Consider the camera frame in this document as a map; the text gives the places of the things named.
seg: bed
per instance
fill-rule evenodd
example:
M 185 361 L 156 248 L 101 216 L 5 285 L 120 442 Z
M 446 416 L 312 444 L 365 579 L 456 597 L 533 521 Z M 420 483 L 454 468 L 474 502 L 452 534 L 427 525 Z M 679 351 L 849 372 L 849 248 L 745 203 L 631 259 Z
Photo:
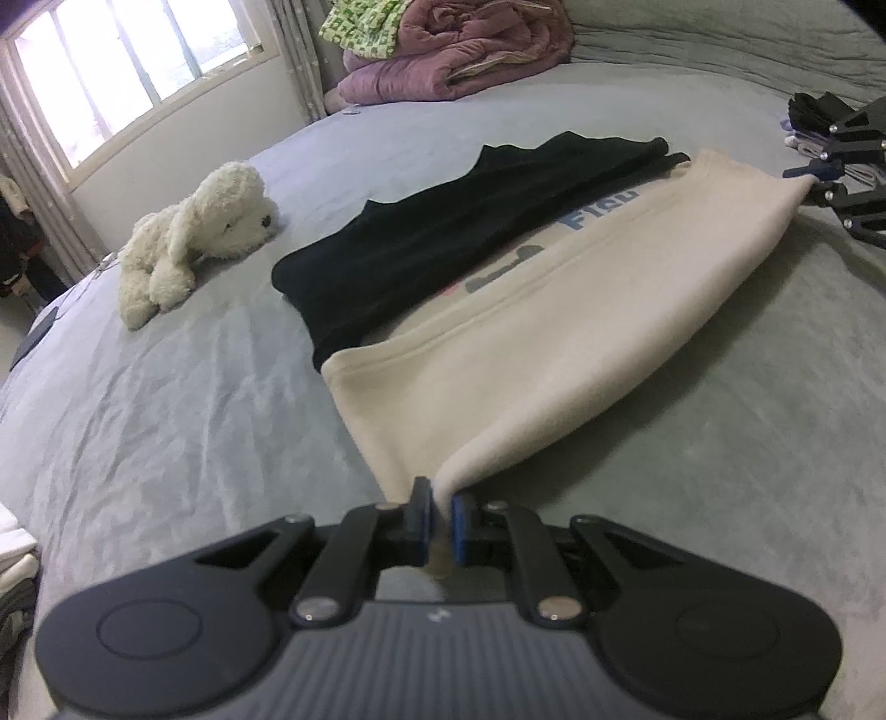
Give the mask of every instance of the bed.
M 453 103 L 339 113 L 269 148 L 253 163 L 282 232 L 242 262 L 204 266 L 197 292 L 137 333 L 116 312 L 117 268 L 72 289 L 0 389 L 2 500 L 43 546 L 38 624 L 89 584 L 285 513 L 333 522 L 381 499 L 311 366 L 306 328 L 270 284 L 277 260 L 366 199 L 455 178 L 483 144 L 534 147 L 567 129 L 660 135 L 773 174 L 800 164 L 782 142 L 783 91 L 608 60 Z M 478 492 L 547 522 L 601 514 L 809 595 L 845 644 L 825 715 L 886 718 L 884 347 L 886 255 L 805 208 L 655 375 Z M 413 599 L 499 591 L 483 574 L 438 582 L 406 569 L 381 587 Z M 11 718 L 50 712 L 29 644 Z

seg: plush toy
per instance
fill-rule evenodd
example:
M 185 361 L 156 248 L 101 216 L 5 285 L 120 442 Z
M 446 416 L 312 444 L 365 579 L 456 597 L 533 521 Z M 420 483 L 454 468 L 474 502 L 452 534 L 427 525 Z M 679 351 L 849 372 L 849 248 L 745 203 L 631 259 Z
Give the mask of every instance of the plush toy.
M 120 316 L 137 330 L 187 299 L 196 279 L 189 261 L 251 253 L 275 232 L 277 206 L 258 170 L 229 162 L 177 205 L 139 220 L 120 251 Z

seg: white logo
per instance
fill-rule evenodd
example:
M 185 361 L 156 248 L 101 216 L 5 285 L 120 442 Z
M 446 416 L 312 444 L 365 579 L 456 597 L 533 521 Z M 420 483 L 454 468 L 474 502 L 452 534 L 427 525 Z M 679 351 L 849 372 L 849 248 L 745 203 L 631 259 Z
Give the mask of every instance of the white logo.
M 437 624 L 440 624 L 441 622 L 443 622 L 444 620 L 447 620 L 450 617 L 452 617 L 452 613 L 450 613 L 448 610 L 446 610 L 443 607 L 438 607 L 436 610 L 434 610 L 434 612 L 428 613 L 428 620 L 430 620 L 431 622 L 435 622 Z

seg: metal screw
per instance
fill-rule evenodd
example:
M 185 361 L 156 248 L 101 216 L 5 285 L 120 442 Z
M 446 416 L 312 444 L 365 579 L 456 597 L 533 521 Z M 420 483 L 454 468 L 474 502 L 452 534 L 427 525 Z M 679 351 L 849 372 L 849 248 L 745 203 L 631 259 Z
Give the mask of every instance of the metal screw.
M 295 614 L 308 622 L 322 622 L 338 614 L 338 603 L 332 598 L 305 598 L 295 606 Z
M 572 620 L 581 614 L 581 603 L 565 595 L 544 598 L 538 605 L 539 615 L 545 620 Z

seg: headboard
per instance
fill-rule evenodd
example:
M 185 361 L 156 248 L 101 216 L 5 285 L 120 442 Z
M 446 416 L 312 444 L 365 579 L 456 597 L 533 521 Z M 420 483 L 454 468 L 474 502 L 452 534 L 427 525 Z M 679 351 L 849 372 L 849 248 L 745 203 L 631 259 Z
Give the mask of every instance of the headboard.
M 565 0 L 573 60 L 729 74 L 786 93 L 886 94 L 886 43 L 839 0 Z

